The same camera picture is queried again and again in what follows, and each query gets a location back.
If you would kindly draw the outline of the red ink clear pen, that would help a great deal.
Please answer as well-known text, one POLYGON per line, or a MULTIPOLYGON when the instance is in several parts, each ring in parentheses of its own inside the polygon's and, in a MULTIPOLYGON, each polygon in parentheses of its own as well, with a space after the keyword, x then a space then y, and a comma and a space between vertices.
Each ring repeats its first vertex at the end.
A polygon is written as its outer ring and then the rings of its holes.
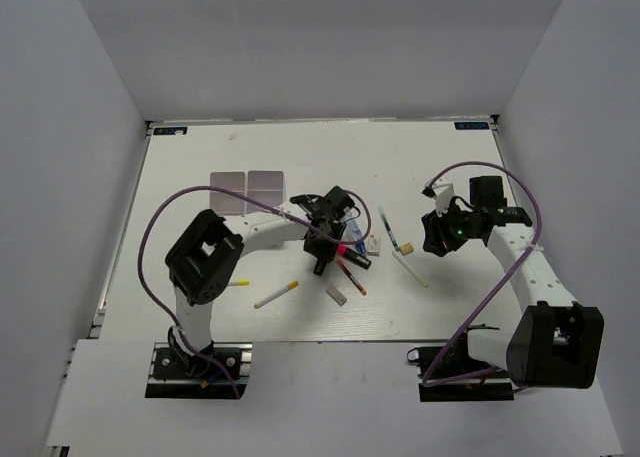
POLYGON ((366 296, 367 295, 367 290, 365 289, 365 287, 358 281, 358 279, 356 278, 356 276, 353 274, 353 272, 346 266, 346 264, 338 259, 335 261, 336 265, 340 268, 340 270, 343 272, 343 274, 347 277, 347 279, 354 285, 354 287, 358 290, 358 292, 363 295, 366 296))

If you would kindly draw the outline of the pink cap black highlighter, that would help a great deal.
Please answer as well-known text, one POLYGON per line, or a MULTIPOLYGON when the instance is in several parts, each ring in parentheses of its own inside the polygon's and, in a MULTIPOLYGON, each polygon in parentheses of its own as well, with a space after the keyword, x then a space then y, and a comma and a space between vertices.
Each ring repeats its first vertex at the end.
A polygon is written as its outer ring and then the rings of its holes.
POLYGON ((368 270, 371 267, 371 261, 366 256, 344 244, 339 244, 337 246, 336 256, 365 270, 368 270))

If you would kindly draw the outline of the white pencil orange tip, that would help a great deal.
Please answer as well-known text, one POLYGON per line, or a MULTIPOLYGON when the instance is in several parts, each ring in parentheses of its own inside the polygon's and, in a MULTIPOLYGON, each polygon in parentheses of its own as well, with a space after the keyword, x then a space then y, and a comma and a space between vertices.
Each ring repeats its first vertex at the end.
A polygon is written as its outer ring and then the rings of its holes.
POLYGON ((254 308, 255 309, 260 309, 260 308, 264 307, 265 305, 267 305, 267 304, 273 302, 274 300, 278 299, 279 297, 285 295, 286 293, 292 291, 293 289, 295 289, 298 286, 299 286, 299 282, 298 281, 292 281, 292 282, 286 284, 284 287, 277 289, 276 291, 272 292, 268 296, 266 296, 263 299, 261 299, 258 302, 256 302, 254 304, 254 308))

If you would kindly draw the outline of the clear glue bottle blue cap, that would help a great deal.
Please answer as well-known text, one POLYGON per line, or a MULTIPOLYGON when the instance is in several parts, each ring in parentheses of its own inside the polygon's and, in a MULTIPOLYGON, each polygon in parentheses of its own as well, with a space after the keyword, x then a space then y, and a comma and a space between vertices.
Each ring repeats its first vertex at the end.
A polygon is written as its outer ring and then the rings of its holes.
POLYGON ((351 245, 359 245, 363 242, 363 234, 355 219, 348 219, 345 222, 344 239, 350 241, 351 245))

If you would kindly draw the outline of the white pencil pale yellow tip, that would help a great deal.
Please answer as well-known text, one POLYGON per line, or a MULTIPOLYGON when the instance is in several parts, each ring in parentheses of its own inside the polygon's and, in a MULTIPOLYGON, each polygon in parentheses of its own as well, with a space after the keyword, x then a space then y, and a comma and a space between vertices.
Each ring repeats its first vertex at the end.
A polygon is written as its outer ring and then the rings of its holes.
POLYGON ((428 282, 413 268, 402 254, 397 251, 393 251, 392 256, 422 287, 428 287, 428 282))

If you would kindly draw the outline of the green ink clear pen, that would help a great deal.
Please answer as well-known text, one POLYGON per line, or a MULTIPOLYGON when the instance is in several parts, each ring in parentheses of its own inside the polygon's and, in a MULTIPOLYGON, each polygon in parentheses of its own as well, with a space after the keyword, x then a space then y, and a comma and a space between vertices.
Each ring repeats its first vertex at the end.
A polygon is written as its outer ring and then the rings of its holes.
POLYGON ((397 239, 396 239, 396 237, 395 237, 395 235, 394 235, 394 233, 392 231, 392 228, 390 226, 390 223, 389 223, 389 220, 387 218, 387 215, 386 215, 386 212, 385 212, 384 208, 382 206, 378 206, 377 207, 377 211, 378 211, 378 214, 379 214, 379 216, 381 218, 381 221, 383 223, 385 231, 386 231, 386 233, 387 233, 387 235, 388 235, 388 237, 390 239, 390 242, 391 242, 391 244, 393 246, 394 251, 399 252, 400 251, 399 244, 398 244, 397 239))

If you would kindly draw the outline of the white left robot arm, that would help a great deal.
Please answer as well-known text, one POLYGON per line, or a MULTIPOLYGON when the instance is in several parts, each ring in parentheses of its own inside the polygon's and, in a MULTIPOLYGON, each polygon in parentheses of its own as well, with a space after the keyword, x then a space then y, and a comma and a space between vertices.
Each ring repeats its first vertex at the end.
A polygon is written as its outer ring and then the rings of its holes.
POLYGON ((303 251, 315 259, 313 273, 320 276, 344 245, 344 218, 355 206, 339 186, 323 196, 294 196, 276 207, 251 204, 260 210, 233 218, 211 209, 200 212, 165 257, 178 320, 172 345, 179 348, 176 361, 188 375, 202 375, 210 367, 212 304, 228 287, 240 259, 301 241, 303 251))

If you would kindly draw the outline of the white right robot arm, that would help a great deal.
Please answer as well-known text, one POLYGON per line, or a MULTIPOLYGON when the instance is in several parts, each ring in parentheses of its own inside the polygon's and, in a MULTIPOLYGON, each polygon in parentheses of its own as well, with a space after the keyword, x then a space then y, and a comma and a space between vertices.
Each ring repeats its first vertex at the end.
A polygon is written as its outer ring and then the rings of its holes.
POLYGON ((472 323, 447 350, 453 367, 472 376, 486 365, 504 370, 520 387, 587 389, 594 380, 604 317, 581 305, 560 282, 527 212, 508 204, 499 176, 475 177, 470 200, 458 204, 452 184, 425 187, 435 209, 422 218, 423 249, 443 257, 478 239, 500 263, 519 304, 514 331, 472 323))

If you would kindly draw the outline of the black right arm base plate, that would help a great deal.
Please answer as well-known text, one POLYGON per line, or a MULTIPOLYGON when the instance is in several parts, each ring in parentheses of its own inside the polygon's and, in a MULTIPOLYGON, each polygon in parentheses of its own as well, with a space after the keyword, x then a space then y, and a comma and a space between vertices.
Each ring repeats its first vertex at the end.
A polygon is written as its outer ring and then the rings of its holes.
POLYGON ((515 388, 504 370, 471 359, 462 346, 454 347, 422 383, 428 367, 440 346, 413 347, 406 360, 418 370, 418 392, 421 403, 463 403, 513 401, 515 388))

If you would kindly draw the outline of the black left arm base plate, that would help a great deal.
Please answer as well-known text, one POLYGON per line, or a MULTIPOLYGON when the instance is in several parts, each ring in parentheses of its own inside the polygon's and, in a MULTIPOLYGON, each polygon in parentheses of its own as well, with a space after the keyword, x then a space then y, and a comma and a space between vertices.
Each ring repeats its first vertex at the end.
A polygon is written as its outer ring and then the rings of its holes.
POLYGON ((198 361, 188 367, 168 343, 162 343, 154 346, 145 397, 196 400, 235 400, 242 397, 249 381, 252 345, 215 345, 213 357, 225 366, 238 393, 215 364, 198 361))

